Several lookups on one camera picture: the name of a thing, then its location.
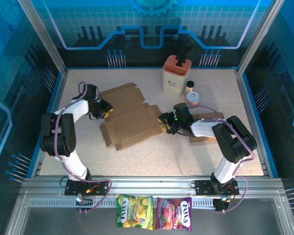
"jar lid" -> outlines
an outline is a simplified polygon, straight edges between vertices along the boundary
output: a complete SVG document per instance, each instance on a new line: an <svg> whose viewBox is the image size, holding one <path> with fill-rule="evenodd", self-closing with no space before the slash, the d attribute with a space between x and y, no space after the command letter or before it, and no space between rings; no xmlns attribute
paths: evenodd
<svg viewBox="0 0 294 235"><path fill-rule="evenodd" d="M189 87L189 88L193 88L194 85L195 85L195 83L194 83L193 81L188 81L188 82L186 83L186 86Z"/></svg>
<svg viewBox="0 0 294 235"><path fill-rule="evenodd" d="M198 93L196 92L188 92L187 95L186 95L186 99L189 101L189 102L198 102L199 101L199 95Z"/></svg>

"flattened cardboard box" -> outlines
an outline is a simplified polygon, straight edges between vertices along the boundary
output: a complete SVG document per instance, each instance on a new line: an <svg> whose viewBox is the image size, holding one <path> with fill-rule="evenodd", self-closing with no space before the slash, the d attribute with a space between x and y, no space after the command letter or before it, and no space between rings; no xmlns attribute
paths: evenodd
<svg viewBox="0 0 294 235"><path fill-rule="evenodd" d="M149 106L135 83L101 92L101 97L113 106L113 111L100 126L106 146L116 150L132 146L162 133L161 115L157 105Z"/></svg>
<svg viewBox="0 0 294 235"><path fill-rule="evenodd" d="M220 118L224 119L223 113L219 113ZM217 118L218 115L216 113L210 113L210 114L195 114L193 115L193 118L196 119L202 119L202 118ZM200 142L200 141L215 141L215 138L211 137L191 137L190 136L190 142Z"/></svg>

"small jar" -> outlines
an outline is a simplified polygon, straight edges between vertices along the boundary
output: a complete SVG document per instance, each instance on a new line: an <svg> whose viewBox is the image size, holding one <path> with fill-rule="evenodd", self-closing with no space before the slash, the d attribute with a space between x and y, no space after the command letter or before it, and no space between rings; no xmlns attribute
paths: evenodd
<svg viewBox="0 0 294 235"><path fill-rule="evenodd" d="M193 81L188 81L186 83L185 92L184 94L187 94L188 92L192 92L194 88L195 83Z"/></svg>

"enclosure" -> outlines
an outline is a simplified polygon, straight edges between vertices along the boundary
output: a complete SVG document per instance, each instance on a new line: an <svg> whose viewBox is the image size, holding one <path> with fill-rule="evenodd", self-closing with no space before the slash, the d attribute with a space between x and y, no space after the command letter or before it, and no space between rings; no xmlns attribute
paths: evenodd
<svg viewBox="0 0 294 235"><path fill-rule="evenodd" d="M163 66L185 45L199 104L238 116L256 139L256 159L237 173L248 181L237 177L242 204L203 210L214 196L190 187L217 169L216 141L162 133L117 151L105 121L85 115L76 151L112 188L80 215L59 185L65 169L41 150L42 115L70 103L81 81L100 92L135 83L144 103L171 112L185 96L163 92ZM149 234L115 226L121 193L192 197L193 233L294 234L294 0L0 1L0 234Z"/></svg>

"red candy bag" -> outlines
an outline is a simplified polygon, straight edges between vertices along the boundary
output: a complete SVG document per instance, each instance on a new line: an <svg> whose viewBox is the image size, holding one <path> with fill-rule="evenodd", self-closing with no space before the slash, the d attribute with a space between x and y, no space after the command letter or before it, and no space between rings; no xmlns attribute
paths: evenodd
<svg viewBox="0 0 294 235"><path fill-rule="evenodd" d="M192 198L162 199L158 198L156 212L156 229L192 230Z"/></svg>

